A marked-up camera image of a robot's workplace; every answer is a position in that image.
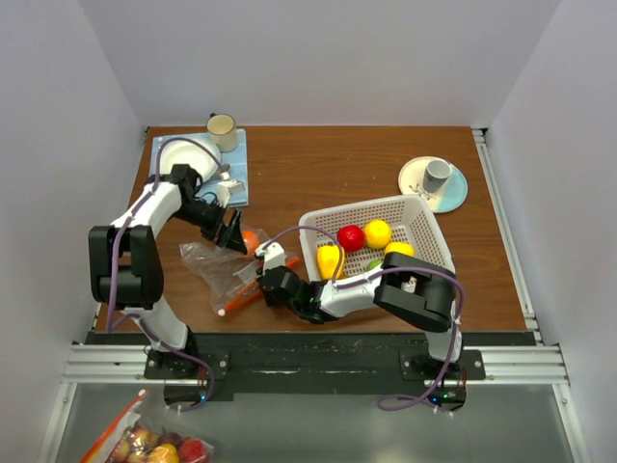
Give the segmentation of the fake orange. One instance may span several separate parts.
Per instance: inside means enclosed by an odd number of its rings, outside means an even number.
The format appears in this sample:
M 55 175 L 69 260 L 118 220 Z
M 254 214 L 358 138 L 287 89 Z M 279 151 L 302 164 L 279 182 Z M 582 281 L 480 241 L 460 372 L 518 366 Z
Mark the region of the fake orange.
M 250 230 L 243 230 L 242 237 L 247 249 L 247 256 L 251 257 L 255 254 L 256 249 L 261 244 L 259 236 L 256 232 Z

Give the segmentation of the clear zip top bag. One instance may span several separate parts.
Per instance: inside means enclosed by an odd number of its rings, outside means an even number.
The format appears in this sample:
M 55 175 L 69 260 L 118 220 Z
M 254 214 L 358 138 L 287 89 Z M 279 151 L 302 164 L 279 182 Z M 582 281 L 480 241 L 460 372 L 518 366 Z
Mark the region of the clear zip top bag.
M 270 239 L 262 229 L 242 226 L 241 230 L 256 232 L 261 244 Z M 258 265 L 255 255 L 248 257 L 199 242 L 180 244 L 179 252 L 184 265 L 208 284 L 210 307 L 219 317 L 225 317 L 263 296 L 256 281 Z

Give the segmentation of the fake yellow pepper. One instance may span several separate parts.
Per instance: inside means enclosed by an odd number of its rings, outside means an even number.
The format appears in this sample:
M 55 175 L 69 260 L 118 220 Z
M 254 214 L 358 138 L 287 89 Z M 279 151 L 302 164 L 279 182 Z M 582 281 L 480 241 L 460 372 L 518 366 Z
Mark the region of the fake yellow pepper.
M 321 246 L 317 249 L 316 262 L 322 280 L 330 280 L 333 275 L 339 279 L 344 267 L 345 252 L 334 244 Z

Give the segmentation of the fake red apple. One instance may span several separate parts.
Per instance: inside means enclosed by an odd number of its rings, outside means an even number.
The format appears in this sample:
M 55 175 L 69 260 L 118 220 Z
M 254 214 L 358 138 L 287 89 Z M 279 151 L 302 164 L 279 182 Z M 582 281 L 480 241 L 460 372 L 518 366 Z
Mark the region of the fake red apple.
M 363 230 L 357 225 L 348 225 L 338 230 L 336 234 L 338 243 L 346 253 L 354 253 L 363 248 L 365 236 Z

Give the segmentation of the fake yellow lemon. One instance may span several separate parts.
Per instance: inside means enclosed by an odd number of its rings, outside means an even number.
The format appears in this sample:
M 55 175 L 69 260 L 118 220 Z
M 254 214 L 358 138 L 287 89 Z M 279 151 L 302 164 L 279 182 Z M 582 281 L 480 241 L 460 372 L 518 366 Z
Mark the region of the fake yellow lemon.
M 392 229 L 388 222 L 376 219 L 368 222 L 364 228 L 365 245 L 370 249 L 386 248 L 392 238 Z

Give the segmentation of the fake yellow pear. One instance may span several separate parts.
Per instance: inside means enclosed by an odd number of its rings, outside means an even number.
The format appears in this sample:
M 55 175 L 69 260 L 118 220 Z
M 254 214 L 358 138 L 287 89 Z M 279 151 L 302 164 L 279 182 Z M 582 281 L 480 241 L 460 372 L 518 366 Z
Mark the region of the fake yellow pear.
M 416 252 L 414 247 L 407 242 L 392 241 L 386 246 L 384 250 L 385 255 L 391 253 L 398 253 L 404 256 L 413 257 Z

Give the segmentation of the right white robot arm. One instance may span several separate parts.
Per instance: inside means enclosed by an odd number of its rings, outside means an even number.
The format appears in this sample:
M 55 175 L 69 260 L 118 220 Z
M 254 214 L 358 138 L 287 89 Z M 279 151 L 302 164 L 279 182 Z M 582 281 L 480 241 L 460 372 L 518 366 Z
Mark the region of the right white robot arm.
M 393 252 L 354 277 L 307 282 L 283 263 L 285 252 L 278 244 L 260 247 L 256 258 L 256 280 L 267 306 L 286 307 L 313 324 L 377 307 L 425 333 L 436 376 L 449 379 L 463 368 L 459 323 L 465 293 L 453 272 Z

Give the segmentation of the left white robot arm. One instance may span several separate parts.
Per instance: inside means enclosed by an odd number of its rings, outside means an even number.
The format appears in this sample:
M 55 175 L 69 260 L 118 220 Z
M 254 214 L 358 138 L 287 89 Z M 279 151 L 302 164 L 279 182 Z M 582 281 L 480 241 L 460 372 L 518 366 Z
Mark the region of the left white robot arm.
M 242 255 L 241 212 L 224 222 L 227 208 L 220 201 L 197 198 L 201 175 L 187 164 L 175 164 L 168 174 L 148 178 L 139 198 L 107 226 L 88 234 L 91 291 L 108 307 L 106 329 L 115 330 L 113 312 L 130 318 L 147 336 L 156 368 L 176 378 L 195 377 L 206 366 L 191 329 L 166 301 L 164 271 L 156 237 L 172 218 L 200 229 L 201 236 Z

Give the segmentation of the metal spoon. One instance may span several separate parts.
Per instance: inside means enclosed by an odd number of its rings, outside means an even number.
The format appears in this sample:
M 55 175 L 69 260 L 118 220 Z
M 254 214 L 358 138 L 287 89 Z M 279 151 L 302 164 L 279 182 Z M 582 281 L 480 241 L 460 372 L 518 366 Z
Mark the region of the metal spoon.
M 219 168 L 218 168 L 218 175 L 220 177 L 225 176 L 228 174 L 228 171 L 230 169 L 229 164 L 222 164 Z

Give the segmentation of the blue checked cloth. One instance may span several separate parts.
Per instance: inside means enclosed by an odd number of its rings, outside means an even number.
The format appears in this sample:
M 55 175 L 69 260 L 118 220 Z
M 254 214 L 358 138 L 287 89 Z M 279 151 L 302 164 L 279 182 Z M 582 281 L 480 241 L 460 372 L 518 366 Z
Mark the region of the blue checked cloth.
M 201 133 L 183 133 L 176 135 L 166 135 L 155 137 L 152 141 L 150 162 L 149 162 L 149 174 L 152 176 L 155 173 L 152 171 L 153 155 L 155 155 L 161 144 L 168 139 L 174 137 L 190 137 L 195 139 L 205 139 L 212 142 L 209 135 L 206 132 Z M 229 164 L 230 169 L 228 171 L 229 177 L 234 180 L 240 180 L 243 182 L 245 191 L 235 194 L 229 200 L 228 205 L 231 207 L 242 207 L 249 204 L 249 176 L 248 176 L 248 156 L 247 156 L 247 138 L 246 131 L 240 129 L 238 131 L 239 144 L 235 150 L 230 152 L 220 152 L 222 164 Z M 199 192 L 196 194 L 198 198 L 213 201 L 216 195 L 216 185 L 221 181 L 221 177 L 216 172 L 208 181 L 201 184 Z

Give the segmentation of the white bowl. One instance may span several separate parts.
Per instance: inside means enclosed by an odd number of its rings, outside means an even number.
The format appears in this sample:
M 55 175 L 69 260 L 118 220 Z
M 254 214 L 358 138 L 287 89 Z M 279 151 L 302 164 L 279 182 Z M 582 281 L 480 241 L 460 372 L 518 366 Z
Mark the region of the white bowl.
M 190 137 L 165 140 L 153 155 L 152 171 L 169 175 L 174 165 L 188 165 L 201 182 L 208 181 L 222 165 L 221 154 L 214 142 Z

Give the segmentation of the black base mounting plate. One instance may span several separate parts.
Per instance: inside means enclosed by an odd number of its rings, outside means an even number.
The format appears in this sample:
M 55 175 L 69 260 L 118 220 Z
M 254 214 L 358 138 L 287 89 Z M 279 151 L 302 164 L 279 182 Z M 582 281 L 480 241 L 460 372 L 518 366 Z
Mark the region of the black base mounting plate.
M 448 365 L 429 355 L 418 333 L 197 334 L 190 354 L 211 370 L 212 401 L 237 395 L 414 395 L 432 382 L 428 400 L 461 406 L 469 380 L 486 373 L 478 350 L 465 350 Z

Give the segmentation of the beige enamel mug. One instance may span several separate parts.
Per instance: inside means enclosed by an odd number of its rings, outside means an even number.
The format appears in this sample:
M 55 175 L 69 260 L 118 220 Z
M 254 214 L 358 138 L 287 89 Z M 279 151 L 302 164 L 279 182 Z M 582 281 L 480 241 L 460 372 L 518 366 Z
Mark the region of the beige enamel mug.
M 211 113 L 206 123 L 206 130 L 220 152 L 230 152 L 237 148 L 239 137 L 232 116 Z

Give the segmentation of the white perforated plastic basket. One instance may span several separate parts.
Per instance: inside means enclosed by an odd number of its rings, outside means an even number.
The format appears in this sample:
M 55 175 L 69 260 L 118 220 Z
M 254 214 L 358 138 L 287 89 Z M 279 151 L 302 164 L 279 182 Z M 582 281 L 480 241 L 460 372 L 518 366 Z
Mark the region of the white perforated plastic basket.
M 348 225 L 364 227 L 381 219 L 389 223 L 392 240 L 407 242 L 415 249 L 415 257 L 455 270 L 449 248 L 440 226 L 428 204 L 418 196 L 399 195 L 319 209 L 304 214 L 299 221 L 300 243 L 312 281 L 321 279 L 316 262 L 317 249 L 332 243 L 331 235 Z

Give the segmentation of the grey cup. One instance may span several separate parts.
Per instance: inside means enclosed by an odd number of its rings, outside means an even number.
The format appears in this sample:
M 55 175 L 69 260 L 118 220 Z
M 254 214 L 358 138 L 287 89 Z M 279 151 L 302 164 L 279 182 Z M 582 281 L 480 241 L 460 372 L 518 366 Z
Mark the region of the grey cup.
M 428 192 L 438 191 L 450 178 L 452 167 L 443 159 L 433 159 L 425 167 L 423 188 Z

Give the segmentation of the pink and blue plate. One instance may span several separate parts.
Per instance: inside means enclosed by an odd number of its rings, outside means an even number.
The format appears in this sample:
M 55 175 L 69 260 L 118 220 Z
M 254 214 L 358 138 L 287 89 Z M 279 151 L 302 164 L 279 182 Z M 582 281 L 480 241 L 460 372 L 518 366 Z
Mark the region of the pink and blue plate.
M 435 213 L 457 209 L 469 192 L 463 173 L 451 162 L 436 156 L 409 160 L 399 171 L 398 187 L 404 195 L 420 196 Z

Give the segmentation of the aluminium frame rail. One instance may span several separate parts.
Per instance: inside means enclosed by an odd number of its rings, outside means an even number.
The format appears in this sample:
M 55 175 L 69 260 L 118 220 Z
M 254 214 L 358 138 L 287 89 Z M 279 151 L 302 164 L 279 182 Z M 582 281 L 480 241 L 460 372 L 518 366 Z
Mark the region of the aluminium frame rail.
M 465 340 L 480 351 L 486 376 L 470 380 L 453 416 L 425 406 L 378 409 L 378 395 L 247 394 L 188 414 L 218 462 L 571 462 L 574 404 L 561 351 L 524 329 L 490 191 L 467 127 L 251 126 L 250 203 L 246 224 L 281 233 L 291 250 L 300 217 L 322 207 L 394 195 L 402 165 L 414 156 L 453 159 L 470 196 L 440 224 L 467 292 Z M 183 265 L 178 247 L 198 231 L 172 221 L 157 244 L 165 293 L 198 334 L 417 333 L 370 309 L 312 325 L 254 301 L 227 319 L 208 307 L 205 283 Z

